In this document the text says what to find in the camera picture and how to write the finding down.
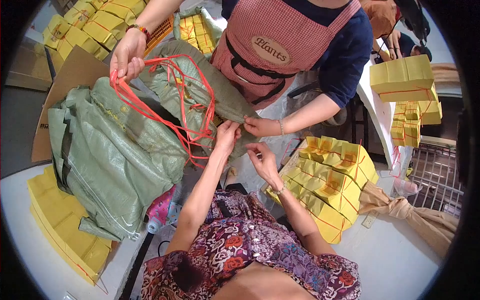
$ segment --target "neck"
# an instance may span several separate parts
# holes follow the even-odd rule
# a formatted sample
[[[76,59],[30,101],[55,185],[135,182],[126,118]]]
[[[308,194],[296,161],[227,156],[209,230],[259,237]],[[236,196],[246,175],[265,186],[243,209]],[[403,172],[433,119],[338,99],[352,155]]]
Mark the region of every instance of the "neck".
[[[308,0],[313,5],[330,9],[340,8],[347,4],[350,0]]]

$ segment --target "brown fabric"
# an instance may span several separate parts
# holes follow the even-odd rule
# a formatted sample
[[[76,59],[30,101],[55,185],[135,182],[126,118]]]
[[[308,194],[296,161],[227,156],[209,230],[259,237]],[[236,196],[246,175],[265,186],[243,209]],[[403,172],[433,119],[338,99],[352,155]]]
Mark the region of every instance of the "brown fabric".
[[[452,83],[460,86],[460,77],[453,63],[433,63],[431,64],[435,83]]]
[[[396,23],[396,4],[393,0],[360,0],[360,4],[370,20],[374,38],[392,32]]]
[[[425,207],[413,207],[404,197],[392,200],[369,181],[360,194],[359,214],[370,211],[405,219],[440,257],[445,257],[458,226],[458,219],[453,216]]]

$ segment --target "red beaded bracelet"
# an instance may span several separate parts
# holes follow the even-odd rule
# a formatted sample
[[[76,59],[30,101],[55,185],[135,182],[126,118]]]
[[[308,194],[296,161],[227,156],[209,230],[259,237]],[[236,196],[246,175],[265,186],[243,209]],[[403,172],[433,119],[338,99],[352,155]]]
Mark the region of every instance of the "red beaded bracelet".
[[[133,25],[128,26],[127,30],[125,30],[125,32],[127,32],[130,28],[136,28],[136,29],[140,30],[141,32],[143,32],[147,36],[147,43],[150,42],[152,37],[145,27],[137,25],[137,24],[133,24]]]

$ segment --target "bracelet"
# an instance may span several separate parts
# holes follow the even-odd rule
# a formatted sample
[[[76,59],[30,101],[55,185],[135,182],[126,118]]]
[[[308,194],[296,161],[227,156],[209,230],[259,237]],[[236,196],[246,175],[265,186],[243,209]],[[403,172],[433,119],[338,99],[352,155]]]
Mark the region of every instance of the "bracelet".
[[[287,188],[287,182],[284,180],[284,181],[283,181],[283,188],[282,188],[281,190],[279,190],[279,191],[274,191],[274,190],[272,189],[272,191],[273,191],[273,193],[274,193],[275,195],[280,195],[281,193],[283,193],[283,192],[285,191],[286,188]]]
[[[127,30],[125,30],[125,32],[127,32],[130,28],[136,28],[136,29],[140,30],[141,32],[143,32],[147,36],[147,44],[152,39],[152,36],[150,35],[150,33],[148,32],[148,30],[145,27],[137,25],[137,24],[133,24],[133,25],[128,26]]]
[[[280,123],[280,132],[282,132],[282,135],[285,135],[285,132],[283,132],[283,119],[279,119],[278,123]]]

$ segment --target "green sack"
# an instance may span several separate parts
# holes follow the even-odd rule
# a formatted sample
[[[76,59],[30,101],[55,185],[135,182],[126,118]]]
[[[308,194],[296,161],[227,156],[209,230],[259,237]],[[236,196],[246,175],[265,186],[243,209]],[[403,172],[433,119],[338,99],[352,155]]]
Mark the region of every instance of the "green sack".
[[[107,77],[92,91],[72,89],[48,110],[48,123],[59,186],[90,217],[79,229],[111,240],[137,239],[152,201],[182,178],[188,156],[176,134],[127,106]]]
[[[232,120],[237,123],[244,123],[243,116],[247,115],[253,118],[259,118],[255,110],[250,104],[247,103],[245,98],[240,92],[232,86],[230,81],[214,66],[212,66],[203,54],[183,40],[174,40],[165,43],[155,48],[155,56],[169,57],[177,54],[186,54],[190,56],[197,66],[202,71],[207,82],[210,84],[215,95],[215,113],[223,119]],[[185,78],[185,116],[187,122],[187,128],[199,132],[202,125],[202,121],[205,117],[205,108],[197,109],[192,108],[192,105],[201,104],[207,107],[211,101],[211,98],[201,84],[200,75],[195,65],[185,56],[172,59],[182,70],[182,72],[196,80]],[[180,78],[180,75],[175,71],[175,76]],[[181,121],[183,127],[185,124],[182,121],[180,110],[180,95],[175,84],[175,78],[170,73],[170,81],[167,77],[167,67],[158,65],[154,72],[150,72],[149,68],[143,71],[139,78],[143,83],[151,89],[159,98],[162,107],[168,110],[174,117]],[[210,122],[209,127],[212,130],[212,136],[216,135],[216,127]],[[248,133],[243,126],[241,128],[242,137],[237,141],[229,159],[233,161],[235,158],[240,157],[246,153],[245,144],[255,143],[259,141],[259,138]],[[208,138],[202,138],[199,140],[200,144],[213,147],[213,140]],[[212,148],[204,147],[204,150],[210,155]]]
[[[208,11],[204,7],[192,7],[189,8],[185,11],[179,12],[174,14],[173,16],[173,36],[177,40],[181,40],[181,35],[180,35],[180,19],[183,19],[185,17],[190,17],[194,16],[196,14],[202,15],[203,20],[205,21],[204,25],[207,26],[208,31],[210,33],[210,37],[212,40],[215,42],[215,46],[218,44],[218,41],[220,40],[220,37],[222,36],[223,29],[218,27]],[[212,56],[211,53],[205,54],[205,57],[207,59],[210,59]]]

